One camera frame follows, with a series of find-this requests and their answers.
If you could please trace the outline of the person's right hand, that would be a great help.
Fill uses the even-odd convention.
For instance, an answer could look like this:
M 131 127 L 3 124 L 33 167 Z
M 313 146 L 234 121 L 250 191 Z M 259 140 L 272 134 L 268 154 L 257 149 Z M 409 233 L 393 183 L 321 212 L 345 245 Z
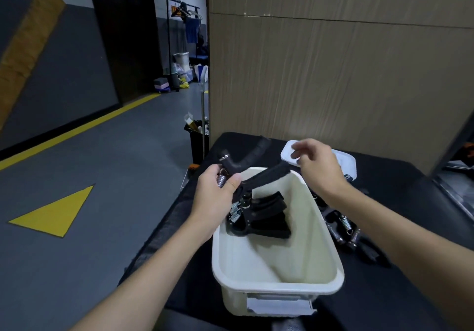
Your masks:
M 331 147 L 312 138 L 293 144 L 294 150 L 302 148 L 310 150 L 310 155 L 302 155 L 298 160 L 306 184 L 329 206 L 336 207 L 350 184 Z

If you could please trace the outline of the person's left hand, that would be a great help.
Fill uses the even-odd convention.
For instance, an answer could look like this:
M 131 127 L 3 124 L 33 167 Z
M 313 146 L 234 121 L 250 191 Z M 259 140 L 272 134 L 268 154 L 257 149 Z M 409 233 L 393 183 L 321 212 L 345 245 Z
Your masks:
M 219 171 L 220 166 L 213 164 L 198 177 L 191 214 L 186 221 L 200 244 L 210 239 L 231 208 L 232 198 L 219 197 Z

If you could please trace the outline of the black hand grip strengthener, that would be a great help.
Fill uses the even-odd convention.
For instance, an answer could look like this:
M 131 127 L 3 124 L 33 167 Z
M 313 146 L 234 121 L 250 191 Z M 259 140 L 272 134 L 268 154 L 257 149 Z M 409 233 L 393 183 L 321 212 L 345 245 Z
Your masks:
M 281 192 L 255 198 L 252 192 L 243 194 L 231 205 L 227 225 L 236 236 L 255 234 L 264 237 L 288 239 L 291 230 L 286 222 L 287 205 Z
M 249 169 L 252 164 L 264 155 L 265 151 L 270 147 L 271 140 L 267 137 L 261 136 L 255 148 L 252 149 L 241 161 L 235 162 L 230 152 L 223 149 L 218 154 L 219 163 L 228 177 L 232 177 L 236 173 L 242 173 Z M 238 202 L 242 196 L 251 192 L 253 189 L 275 182 L 276 180 L 285 177 L 291 172 L 290 164 L 281 160 L 277 165 L 266 168 L 263 171 L 255 174 L 249 179 L 242 180 L 233 194 L 232 201 Z
M 367 264 L 379 265 L 383 268 L 392 267 L 392 264 L 385 253 L 359 228 L 353 232 L 350 240 L 347 242 L 347 246 Z
M 313 199 L 323 216 L 336 247 L 347 253 L 355 252 L 362 236 L 361 229 L 350 221 L 347 216 L 329 207 L 320 196 L 314 194 Z

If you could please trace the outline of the person's left forearm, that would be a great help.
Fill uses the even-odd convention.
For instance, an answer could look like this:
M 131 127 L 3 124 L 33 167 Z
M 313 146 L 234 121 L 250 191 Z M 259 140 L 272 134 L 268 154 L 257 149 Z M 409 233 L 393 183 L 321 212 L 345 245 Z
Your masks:
M 190 216 L 147 262 L 69 331 L 152 331 L 193 255 L 219 224 Z

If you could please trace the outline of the person's right forearm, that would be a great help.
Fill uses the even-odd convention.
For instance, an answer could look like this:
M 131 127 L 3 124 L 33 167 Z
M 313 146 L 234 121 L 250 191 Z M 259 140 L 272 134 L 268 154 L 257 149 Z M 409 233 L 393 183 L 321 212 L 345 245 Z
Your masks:
M 354 221 L 451 324 L 474 331 L 474 251 L 418 226 L 344 180 L 323 199 Z

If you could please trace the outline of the white plastic lid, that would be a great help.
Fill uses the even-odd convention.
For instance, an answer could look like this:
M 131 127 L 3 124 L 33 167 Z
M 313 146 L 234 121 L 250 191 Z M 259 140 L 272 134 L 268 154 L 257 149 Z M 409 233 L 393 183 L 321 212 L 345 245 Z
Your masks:
M 288 162 L 290 165 L 299 167 L 298 160 L 299 158 L 293 159 L 291 154 L 294 152 L 293 144 L 299 142 L 298 140 L 290 140 L 286 143 L 283 150 L 281 151 L 281 160 Z M 341 170 L 347 180 L 350 182 L 354 181 L 357 178 L 357 167 L 356 159 L 345 152 L 341 152 L 336 149 L 331 150 L 335 154 L 337 162 L 339 163 Z

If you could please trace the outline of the black trash bin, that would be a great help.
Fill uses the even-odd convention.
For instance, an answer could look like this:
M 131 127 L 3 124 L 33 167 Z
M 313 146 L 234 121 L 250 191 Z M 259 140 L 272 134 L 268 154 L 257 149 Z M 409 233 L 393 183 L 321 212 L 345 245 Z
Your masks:
M 210 135 L 208 126 L 209 122 L 207 120 L 205 120 L 204 128 L 202 127 L 202 120 L 195 120 L 191 123 L 186 122 L 183 128 L 189 133 L 193 163 L 197 165 L 200 165 L 209 153 Z

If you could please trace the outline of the thin metal pole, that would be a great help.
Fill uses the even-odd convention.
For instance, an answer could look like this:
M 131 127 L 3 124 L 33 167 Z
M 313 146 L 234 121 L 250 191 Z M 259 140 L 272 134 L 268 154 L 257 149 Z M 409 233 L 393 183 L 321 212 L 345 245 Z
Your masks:
M 205 152 L 205 84 L 203 82 L 199 83 L 200 85 L 200 90 L 201 90 L 201 136 L 202 136 L 202 161 L 204 161 L 204 158 L 206 156 Z

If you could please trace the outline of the white plastic bin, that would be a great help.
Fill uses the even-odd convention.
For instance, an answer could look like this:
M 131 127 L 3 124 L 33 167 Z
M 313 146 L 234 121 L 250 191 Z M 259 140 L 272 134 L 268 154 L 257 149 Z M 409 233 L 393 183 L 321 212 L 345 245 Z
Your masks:
M 212 273 L 236 316 L 312 315 L 312 302 L 336 293 L 345 272 L 323 216 L 302 176 L 291 171 L 253 196 L 282 193 L 289 239 L 235 236 L 225 221 L 212 238 Z

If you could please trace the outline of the white paper bag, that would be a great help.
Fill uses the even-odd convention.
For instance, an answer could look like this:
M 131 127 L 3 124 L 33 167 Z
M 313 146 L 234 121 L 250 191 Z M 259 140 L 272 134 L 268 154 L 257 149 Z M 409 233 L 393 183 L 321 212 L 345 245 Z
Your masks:
M 196 79 L 199 83 L 205 84 L 208 82 L 209 79 L 209 66 L 197 64 L 193 66 L 194 73 L 196 75 Z

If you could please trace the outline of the white bucket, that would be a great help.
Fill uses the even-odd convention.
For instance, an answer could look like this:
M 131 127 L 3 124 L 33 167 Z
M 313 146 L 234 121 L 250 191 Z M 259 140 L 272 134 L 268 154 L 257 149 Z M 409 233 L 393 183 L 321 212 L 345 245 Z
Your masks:
M 182 72 L 187 73 L 190 70 L 189 52 L 175 53 L 173 57 L 175 59 L 177 72 L 182 70 Z

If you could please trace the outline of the black clothes rack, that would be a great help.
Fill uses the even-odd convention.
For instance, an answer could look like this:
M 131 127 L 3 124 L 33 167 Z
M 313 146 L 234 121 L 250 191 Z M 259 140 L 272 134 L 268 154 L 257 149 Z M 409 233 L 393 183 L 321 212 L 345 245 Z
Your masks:
M 168 42 L 168 71 L 169 71 L 169 81 L 170 81 L 170 89 L 174 92 L 179 92 L 181 89 L 179 87 L 179 85 L 176 87 L 174 85 L 174 77 L 173 75 L 175 73 L 173 73 L 172 71 L 172 65 L 173 65 L 173 62 L 172 62 L 172 52 L 171 52 L 171 33 L 170 33 L 170 15 L 169 15 L 169 9 L 170 9 L 170 4 L 169 2 L 174 2 L 174 3 L 178 3 L 178 4 L 183 4 L 183 2 L 181 2 L 180 0 L 165 0 L 166 2 L 166 27 L 167 27 L 167 42 Z M 188 7 L 191 7 L 191 8 L 194 8 L 194 13 L 196 14 L 195 18 L 199 18 L 201 17 L 199 14 L 198 14 L 198 10 L 200 9 L 200 7 L 196 6 L 196 5 L 193 5 L 193 4 L 186 4 L 186 6 Z

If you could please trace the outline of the blue hanging garment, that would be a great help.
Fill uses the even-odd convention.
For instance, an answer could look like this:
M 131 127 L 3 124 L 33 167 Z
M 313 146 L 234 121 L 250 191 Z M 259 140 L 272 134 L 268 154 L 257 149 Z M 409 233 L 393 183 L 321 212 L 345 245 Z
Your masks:
M 184 25 L 187 43 L 197 44 L 199 42 L 200 19 L 188 17 Z

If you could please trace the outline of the black table cover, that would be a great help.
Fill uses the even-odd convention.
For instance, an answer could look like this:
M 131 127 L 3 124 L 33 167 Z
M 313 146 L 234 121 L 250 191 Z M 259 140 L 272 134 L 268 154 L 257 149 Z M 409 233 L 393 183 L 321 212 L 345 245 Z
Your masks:
M 213 144 L 204 163 L 180 192 L 162 221 L 151 233 L 119 284 L 146 262 L 184 223 L 190 213 L 197 178 L 218 160 L 222 149 L 239 161 L 258 143 L 259 136 L 223 133 Z M 349 152 L 356 160 L 353 185 L 412 222 L 454 243 L 474 250 L 474 221 L 411 163 Z M 212 241 L 206 242 L 188 264 L 175 286 L 167 309 L 201 319 L 232 331 L 270 329 L 267 317 L 230 314 L 222 300 L 221 287 L 211 271 Z M 318 314 L 327 311 L 336 318 L 330 330 L 348 331 L 449 331 L 452 328 L 434 306 L 395 266 L 369 265 L 355 254 L 339 252 L 345 271 L 342 288 L 320 296 Z

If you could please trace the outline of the dark door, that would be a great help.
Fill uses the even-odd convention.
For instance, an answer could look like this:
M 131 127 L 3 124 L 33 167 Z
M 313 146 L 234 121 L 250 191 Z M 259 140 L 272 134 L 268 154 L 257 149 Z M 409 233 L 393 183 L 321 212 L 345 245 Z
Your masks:
M 120 104 L 155 91 L 163 76 L 154 0 L 92 0 Z

